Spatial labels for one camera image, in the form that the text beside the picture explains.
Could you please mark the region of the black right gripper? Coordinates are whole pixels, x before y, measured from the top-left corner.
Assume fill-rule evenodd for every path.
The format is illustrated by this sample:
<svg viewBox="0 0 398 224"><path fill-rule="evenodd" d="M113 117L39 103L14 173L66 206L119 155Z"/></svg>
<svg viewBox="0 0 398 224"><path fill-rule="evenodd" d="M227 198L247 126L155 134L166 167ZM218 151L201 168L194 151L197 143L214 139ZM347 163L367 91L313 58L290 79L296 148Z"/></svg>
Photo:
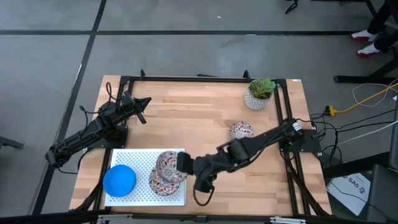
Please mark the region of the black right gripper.
<svg viewBox="0 0 398 224"><path fill-rule="evenodd" d="M231 167L231 163L221 154L207 154L203 157L191 158L186 152L177 154L176 169L180 172L193 174L196 177L194 186L200 192L210 192L214 189L214 176L226 171Z"/></svg>

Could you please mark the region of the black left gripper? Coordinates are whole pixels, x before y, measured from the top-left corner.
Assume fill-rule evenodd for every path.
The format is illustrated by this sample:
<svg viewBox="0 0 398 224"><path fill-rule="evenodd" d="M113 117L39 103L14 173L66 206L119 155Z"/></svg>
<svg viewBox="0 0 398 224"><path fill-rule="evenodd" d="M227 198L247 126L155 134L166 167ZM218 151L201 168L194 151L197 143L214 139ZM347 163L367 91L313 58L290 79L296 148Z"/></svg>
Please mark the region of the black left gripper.
<svg viewBox="0 0 398 224"><path fill-rule="evenodd" d="M142 124L146 124L147 121L144 118L143 112L151 100L151 97L134 98L129 94L128 91L125 91L124 96L122 97L124 118L127 119L131 116L137 116Z"/></svg>

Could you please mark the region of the floral patterned ceramic bowl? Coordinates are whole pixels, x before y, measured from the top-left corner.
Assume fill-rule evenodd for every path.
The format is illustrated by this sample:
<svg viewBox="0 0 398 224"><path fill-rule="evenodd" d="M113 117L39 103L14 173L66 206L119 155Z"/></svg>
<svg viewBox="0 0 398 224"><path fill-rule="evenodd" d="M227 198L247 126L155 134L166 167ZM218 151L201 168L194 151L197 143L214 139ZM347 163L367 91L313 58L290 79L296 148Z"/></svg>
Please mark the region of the floral patterned ceramic bowl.
<svg viewBox="0 0 398 224"><path fill-rule="evenodd" d="M161 178L171 184L183 182L188 174L177 169L177 151L162 152L156 162L156 169Z"/></svg>
<svg viewBox="0 0 398 224"><path fill-rule="evenodd" d="M254 136L254 130L249 123L237 121L229 128L229 135L231 139L252 138Z"/></svg>
<svg viewBox="0 0 398 224"><path fill-rule="evenodd" d="M179 183L170 183L161 178L156 168L153 168L149 174L149 187L157 195L172 195L180 187Z"/></svg>

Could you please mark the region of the blue plastic mini bowl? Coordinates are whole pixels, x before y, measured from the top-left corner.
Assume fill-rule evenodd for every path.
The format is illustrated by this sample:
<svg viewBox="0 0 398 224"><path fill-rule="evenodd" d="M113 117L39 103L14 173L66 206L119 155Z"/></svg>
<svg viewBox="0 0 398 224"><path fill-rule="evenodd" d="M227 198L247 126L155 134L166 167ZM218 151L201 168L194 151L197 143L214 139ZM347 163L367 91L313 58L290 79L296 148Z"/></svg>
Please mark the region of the blue plastic mini bowl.
<svg viewBox="0 0 398 224"><path fill-rule="evenodd" d="M124 197L136 185L136 173L126 165L111 167L104 175L103 188L111 197Z"/></svg>

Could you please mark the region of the white perforated metal shelf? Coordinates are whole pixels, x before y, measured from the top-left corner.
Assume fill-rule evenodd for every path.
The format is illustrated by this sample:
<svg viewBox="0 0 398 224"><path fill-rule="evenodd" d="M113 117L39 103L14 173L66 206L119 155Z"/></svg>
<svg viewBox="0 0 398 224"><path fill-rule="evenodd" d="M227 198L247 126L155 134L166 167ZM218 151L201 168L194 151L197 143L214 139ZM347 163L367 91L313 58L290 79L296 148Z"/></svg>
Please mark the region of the white perforated metal shelf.
<svg viewBox="0 0 398 224"><path fill-rule="evenodd" d="M166 149L115 149L112 153L111 167L126 165L136 173L134 189L124 197L111 197L106 193L106 207L156 207L184 206L186 203L186 182L172 195L160 196L149 187L149 174L155 168L158 156Z"/></svg>

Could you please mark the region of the potted plant in patterned pot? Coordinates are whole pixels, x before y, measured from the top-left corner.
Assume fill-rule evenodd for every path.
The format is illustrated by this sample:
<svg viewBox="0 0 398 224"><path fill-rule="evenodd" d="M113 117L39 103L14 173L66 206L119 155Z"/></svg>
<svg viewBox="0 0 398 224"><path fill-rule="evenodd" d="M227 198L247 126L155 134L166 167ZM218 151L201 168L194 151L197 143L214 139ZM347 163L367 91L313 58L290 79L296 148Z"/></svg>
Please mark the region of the potted plant in patterned pot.
<svg viewBox="0 0 398 224"><path fill-rule="evenodd" d="M270 78L253 80L244 94L244 102L251 110L262 110L274 94L277 84Z"/></svg>

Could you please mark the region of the dark floor stand foot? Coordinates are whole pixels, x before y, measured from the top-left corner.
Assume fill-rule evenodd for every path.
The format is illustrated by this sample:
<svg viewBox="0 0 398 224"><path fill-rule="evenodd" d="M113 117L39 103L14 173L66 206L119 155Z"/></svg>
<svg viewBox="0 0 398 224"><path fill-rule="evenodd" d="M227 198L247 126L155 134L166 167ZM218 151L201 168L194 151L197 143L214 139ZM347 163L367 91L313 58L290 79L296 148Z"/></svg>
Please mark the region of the dark floor stand foot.
<svg viewBox="0 0 398 224"><path fill-rule="evenodd" d="M22 149L24 147L24 143L17 142L12 139L8 139L8 138L0 136L0 149L3 146L9 146L9 147L13 147L15 149Z"/></svg>

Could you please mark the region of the black crossbar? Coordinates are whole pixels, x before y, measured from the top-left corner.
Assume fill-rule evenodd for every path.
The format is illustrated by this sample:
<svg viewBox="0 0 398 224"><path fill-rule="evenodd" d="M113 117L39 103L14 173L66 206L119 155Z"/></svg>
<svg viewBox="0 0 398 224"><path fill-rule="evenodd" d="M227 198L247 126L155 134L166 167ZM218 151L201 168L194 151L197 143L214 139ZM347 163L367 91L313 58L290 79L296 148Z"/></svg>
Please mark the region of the black crossbar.
<svg viewBox="0 0 398 224"><path fill-rule="evenodd" d="M112 218L149 219L149 220L180 220L196 223L213 221L231 222L266 222L275 223L292 220L300 224L398 224L398 220L371 222L364 220L347 220L331 215L315 216L298 214L293 216L241 216L241 215L179 215L157 213L111 213L109 210L69 211L62 213L45 213L16 217L0 217L0 224L82 224L87 222L105 221Z"/></svg>

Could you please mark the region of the printed paper sheet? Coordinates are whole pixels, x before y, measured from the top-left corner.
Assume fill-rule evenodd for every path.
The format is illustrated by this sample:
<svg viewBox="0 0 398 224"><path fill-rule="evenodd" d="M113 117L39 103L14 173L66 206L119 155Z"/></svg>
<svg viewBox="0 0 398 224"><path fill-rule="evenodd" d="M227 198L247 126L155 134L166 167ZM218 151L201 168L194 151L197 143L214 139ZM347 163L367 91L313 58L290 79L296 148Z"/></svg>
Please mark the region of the printed paper sheet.
<svg viewBox="0 0 398 224"><path fill-rule="evenodd" d="M348 210L359 216L368 202L371 182L362 174L332 178L327 191Z"/></svg>

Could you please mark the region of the black equipment case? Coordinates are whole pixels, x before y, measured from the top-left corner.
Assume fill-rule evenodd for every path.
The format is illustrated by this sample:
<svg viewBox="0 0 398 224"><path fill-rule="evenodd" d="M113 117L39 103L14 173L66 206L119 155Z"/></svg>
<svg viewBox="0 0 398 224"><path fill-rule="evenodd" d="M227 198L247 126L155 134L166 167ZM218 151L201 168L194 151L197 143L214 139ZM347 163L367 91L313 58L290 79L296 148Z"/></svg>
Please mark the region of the black equipment case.
<svg viewBox="0 0 398 224"><path fill-rule="evenodd" d="M398 224L398 172L373 167L368 203L367 221Z"/></svg>

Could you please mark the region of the person's red white shoe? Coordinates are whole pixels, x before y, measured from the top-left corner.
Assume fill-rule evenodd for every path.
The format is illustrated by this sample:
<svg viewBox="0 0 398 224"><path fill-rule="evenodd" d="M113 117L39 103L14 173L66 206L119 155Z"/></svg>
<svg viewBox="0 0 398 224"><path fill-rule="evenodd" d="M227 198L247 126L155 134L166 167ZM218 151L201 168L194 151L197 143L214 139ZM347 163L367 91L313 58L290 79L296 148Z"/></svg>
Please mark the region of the person's red white shoe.
<svg viewBox="0 0 398 224"><path fill-rule="evenodd" d="M379 34L371 34L369 33L366 29L359 31L359 32L355 32L353 34L350 35L350 37L355 40L355 41L368 41L368 42L373 42L374 40L376 40L376 38L378 37Z"/></svg>
<svg viewBox="0 0 398 224"><path fill-rule="evenodd" d="M379 53L380 51L381 50L377 49L374 44L371 44L361 50L358 50L357 56L360 58L368 58L374 54Z"/></svg>

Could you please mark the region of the person's leg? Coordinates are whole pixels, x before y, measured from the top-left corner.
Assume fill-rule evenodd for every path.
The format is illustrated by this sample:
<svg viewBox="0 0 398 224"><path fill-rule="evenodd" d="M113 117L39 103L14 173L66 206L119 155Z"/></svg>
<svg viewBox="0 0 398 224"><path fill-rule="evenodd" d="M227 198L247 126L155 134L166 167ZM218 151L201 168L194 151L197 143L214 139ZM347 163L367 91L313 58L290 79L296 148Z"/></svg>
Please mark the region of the person's leg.
<svg viewBox="0 0 398 224"><path fill-rule="evenodd" d="M374 47L377 50L386 50L389 47L393 46L395 42L398 41L398 30L395 30L391 34L386 34L381 38L378 38L374 42Z"/></svg>
<svg viewBox="0 0 398 224"><path fill-rule="evenodd" d="M370 34L382 32L384 24L390 16L398 20L398 0L384 0L383 5L373 17L367 31Z"/></svg>

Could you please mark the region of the black aluminium table frame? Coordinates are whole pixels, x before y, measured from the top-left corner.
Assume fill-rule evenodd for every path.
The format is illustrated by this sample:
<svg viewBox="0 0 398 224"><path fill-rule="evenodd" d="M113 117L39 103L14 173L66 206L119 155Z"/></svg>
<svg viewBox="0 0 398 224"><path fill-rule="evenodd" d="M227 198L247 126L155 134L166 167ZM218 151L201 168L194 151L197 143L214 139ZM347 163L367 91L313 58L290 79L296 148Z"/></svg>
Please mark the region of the black aluminium table frame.
<svg viewBox="0 0 398 224"><path fill-rule="evenodd" d="M300 118L310 128L309 112L300 80L282 80L279 92L261 111L244 104L246 78L122 77L106 75L104 83L117 90L131 90L137 98L151 97L146 124L136 118L127 121L126 148L183 148L192 156L213 154L228 141L229 127L248 122L256 133L277 126L280 119ZM176 207L111 207L113 213L157 213L179 215L292 216L302 212L301 198L290 199L290 180L277 145L247 168L221 173L208 205L197 205L207 196L193 193L193 178L186 182L186 203Z"/></svg>

